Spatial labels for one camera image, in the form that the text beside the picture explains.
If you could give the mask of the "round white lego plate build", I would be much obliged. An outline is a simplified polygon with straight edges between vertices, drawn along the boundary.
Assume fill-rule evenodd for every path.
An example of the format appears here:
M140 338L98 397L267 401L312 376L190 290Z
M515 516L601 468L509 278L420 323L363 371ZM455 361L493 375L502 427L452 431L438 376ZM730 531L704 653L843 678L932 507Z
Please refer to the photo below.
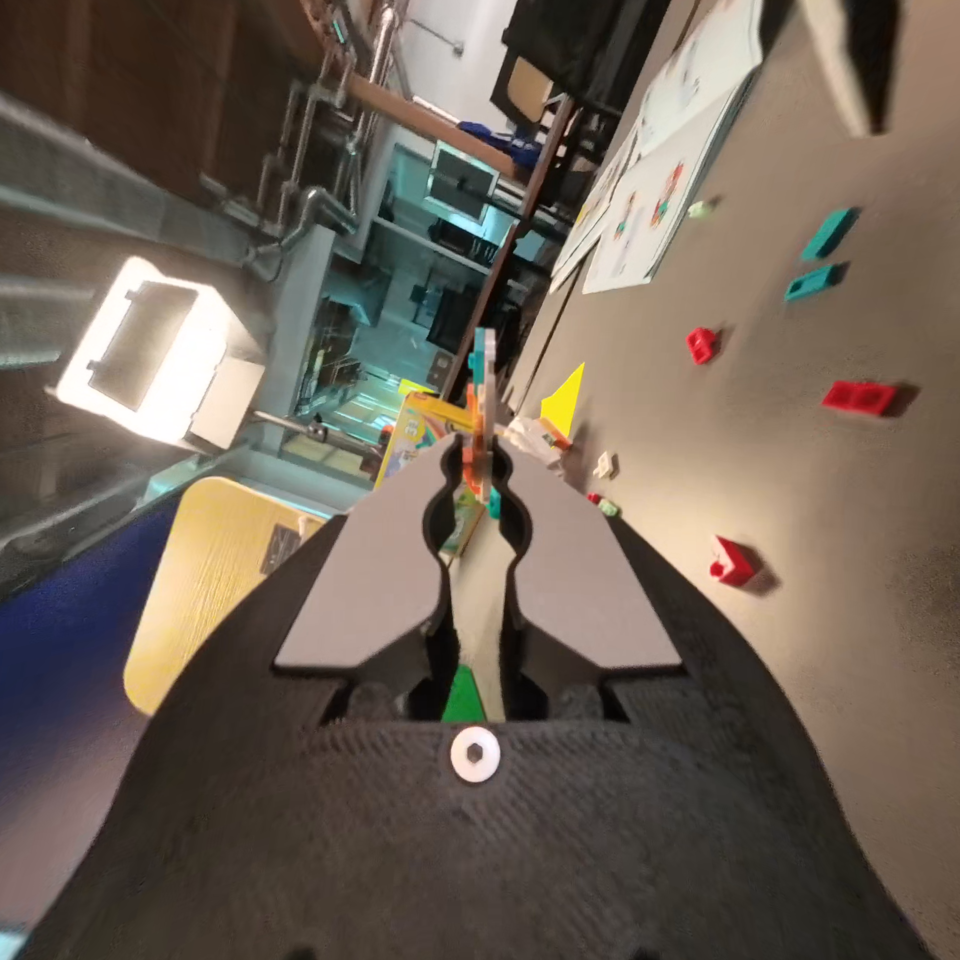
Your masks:
M466 409L470 414L469 438L462 443L462 477L477 502L490 517L500 519L501 498L494 486L494 454L497 437L497 334L477 327L467 355L470 380L466 385Z

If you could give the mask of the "white lego unicorn build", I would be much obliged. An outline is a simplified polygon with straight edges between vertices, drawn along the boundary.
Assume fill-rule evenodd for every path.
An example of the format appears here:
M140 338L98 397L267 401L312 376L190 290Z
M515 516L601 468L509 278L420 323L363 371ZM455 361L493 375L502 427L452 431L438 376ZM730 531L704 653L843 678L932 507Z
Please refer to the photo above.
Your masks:
M560 479L565 478L565 456L572 442L550 419L515 416L503 429L500 439L533 457Z

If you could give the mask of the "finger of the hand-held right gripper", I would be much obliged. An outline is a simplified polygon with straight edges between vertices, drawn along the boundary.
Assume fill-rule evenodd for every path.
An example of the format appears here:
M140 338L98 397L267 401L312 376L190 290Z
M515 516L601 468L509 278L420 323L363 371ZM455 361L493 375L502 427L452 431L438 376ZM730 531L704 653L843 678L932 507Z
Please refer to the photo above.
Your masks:
M826 88L852 138L885 133L902 18L899 1L799 1Z

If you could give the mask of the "red two-stud lego brick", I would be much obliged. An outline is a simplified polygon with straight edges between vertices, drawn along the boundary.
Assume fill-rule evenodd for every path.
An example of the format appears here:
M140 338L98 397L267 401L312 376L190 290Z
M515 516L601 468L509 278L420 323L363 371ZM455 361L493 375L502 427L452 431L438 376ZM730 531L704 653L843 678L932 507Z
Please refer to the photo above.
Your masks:
M832 411L881 418L887 415L900 388L874 381L838 380L832 383L820 401Z

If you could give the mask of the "blue cloth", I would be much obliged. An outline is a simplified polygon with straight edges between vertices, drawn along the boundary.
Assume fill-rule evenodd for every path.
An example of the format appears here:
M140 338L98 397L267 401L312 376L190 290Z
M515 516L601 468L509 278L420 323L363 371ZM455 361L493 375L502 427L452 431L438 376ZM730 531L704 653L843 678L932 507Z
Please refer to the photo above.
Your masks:
M529 139L509 131L494 131L484 124L471 121L460 121L456 127L509 157L513 164L524 172L533 173L539 163L544 145L535 138Z

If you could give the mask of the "colourful lego box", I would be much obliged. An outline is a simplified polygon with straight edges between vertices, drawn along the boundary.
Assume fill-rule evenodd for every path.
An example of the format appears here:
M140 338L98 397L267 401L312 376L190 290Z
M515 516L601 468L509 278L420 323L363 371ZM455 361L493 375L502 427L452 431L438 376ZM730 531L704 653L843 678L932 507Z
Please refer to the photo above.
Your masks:
M374 488L381 487L423 450L453 433L471 438L473 418L470 411L445 402L432 393L413 391L407 394L394 425L381 433L383 458ZM454 530L444 542L441 553L451 560L460 557L484 511L484 506L469 484L462 481L454 493Z

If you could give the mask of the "long wooden table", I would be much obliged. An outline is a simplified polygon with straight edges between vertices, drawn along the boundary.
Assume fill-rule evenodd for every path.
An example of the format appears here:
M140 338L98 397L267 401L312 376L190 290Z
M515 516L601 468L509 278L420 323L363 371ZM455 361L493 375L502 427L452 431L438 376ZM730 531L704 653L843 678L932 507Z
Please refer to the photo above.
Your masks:
M555 117L534 171L527 182L518 213L514 217L515 223L511 225L486 277L469 322L464 329L458 352L443 382L439 397L444 402L458 404L462 393L466 390L470 378L469 356L474 348L475 331L483 327L494 315L499 301L507 290L516 247L520 240L534 228L535 216L544 194L546 179L566 139L574 107L575 101L570 96L563 95L559 98Z

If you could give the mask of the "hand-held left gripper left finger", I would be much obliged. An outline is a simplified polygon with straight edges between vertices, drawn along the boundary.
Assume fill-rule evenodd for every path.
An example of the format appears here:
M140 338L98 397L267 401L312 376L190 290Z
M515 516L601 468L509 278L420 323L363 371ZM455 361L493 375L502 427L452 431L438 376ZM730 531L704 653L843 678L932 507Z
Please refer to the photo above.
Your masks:
M384 685L412 714L440 714L460 658L450 574L463 437L450 434L352 508L273 669Z

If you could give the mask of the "dark blue partition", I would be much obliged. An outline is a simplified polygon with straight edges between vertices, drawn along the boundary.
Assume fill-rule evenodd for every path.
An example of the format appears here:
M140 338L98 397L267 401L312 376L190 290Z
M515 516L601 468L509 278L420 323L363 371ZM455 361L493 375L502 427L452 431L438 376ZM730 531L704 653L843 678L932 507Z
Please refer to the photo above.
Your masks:
M123 673L179 501L141 514L2 604L4 930L30 930L63 889L145 729Z

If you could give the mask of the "bright light panel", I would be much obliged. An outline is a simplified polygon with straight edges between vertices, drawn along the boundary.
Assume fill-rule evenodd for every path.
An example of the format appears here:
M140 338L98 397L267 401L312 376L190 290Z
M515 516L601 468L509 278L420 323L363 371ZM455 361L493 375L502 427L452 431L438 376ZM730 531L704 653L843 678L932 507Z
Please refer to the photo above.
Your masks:
M150 441L228 450L267 352L212 285L127 258L54 387L55 398Z

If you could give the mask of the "yellow paper sheet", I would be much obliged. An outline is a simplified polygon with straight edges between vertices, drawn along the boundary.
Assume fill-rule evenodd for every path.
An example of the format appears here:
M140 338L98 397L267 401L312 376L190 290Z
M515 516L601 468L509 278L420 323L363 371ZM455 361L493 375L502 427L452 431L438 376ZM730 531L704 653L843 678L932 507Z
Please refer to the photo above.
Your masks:
M563 383L546 396L539 407L539 420L567 444L572 438L572 426L579 401L585 364L577 366Z

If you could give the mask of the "green board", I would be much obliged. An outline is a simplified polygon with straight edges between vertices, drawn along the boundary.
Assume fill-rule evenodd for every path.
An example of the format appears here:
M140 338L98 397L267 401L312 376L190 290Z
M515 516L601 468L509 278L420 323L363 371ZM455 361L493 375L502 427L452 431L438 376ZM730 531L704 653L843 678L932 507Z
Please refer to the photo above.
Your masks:
M471 666L464 663L457 666L440 721L468 726L487 723L486 709Z

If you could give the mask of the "teal lego tile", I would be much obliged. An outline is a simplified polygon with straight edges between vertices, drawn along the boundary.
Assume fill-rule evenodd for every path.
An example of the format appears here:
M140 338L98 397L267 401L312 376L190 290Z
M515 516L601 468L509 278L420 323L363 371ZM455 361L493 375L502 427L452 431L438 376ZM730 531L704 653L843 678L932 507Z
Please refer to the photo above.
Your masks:
M860 212L861 208L857 206L831 211L802 249L799 255L800 261L824 260L835 252L846 234L857 222Z

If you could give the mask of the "black cabinet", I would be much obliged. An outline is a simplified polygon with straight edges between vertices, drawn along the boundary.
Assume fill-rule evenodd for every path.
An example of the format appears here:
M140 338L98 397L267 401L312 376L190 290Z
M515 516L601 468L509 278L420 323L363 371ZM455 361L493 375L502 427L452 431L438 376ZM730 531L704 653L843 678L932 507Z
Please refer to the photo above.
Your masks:
M517 1L501 35L504 55L490 102L521 122L508 96L524 60L557 92L622 111L640 77L668 1Z

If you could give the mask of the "wooden chair with white frame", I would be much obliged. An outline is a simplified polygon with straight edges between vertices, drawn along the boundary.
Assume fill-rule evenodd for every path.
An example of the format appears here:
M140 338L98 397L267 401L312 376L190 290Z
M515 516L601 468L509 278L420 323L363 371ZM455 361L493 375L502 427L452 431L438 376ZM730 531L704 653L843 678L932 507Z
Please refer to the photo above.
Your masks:
M225 477L188 486L126 657L131 706L153 716L210 634L326 522Z

